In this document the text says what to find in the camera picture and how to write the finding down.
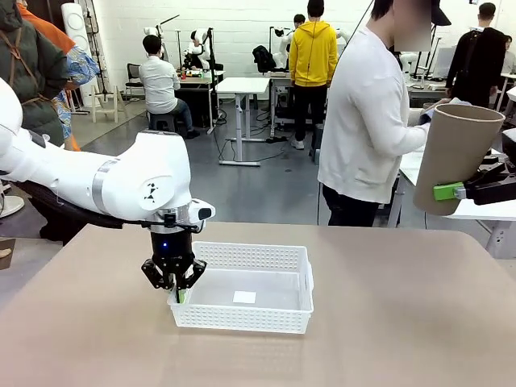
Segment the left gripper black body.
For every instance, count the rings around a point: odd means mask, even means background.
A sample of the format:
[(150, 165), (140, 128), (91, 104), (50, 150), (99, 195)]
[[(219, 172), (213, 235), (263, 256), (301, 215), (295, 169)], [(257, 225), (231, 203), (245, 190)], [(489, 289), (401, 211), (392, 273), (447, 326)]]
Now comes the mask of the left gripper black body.
[(192, 233), (180, 229), (178, 232), (151, 233), (152, 261), (166, 267), (190, 267), (194, 262)]

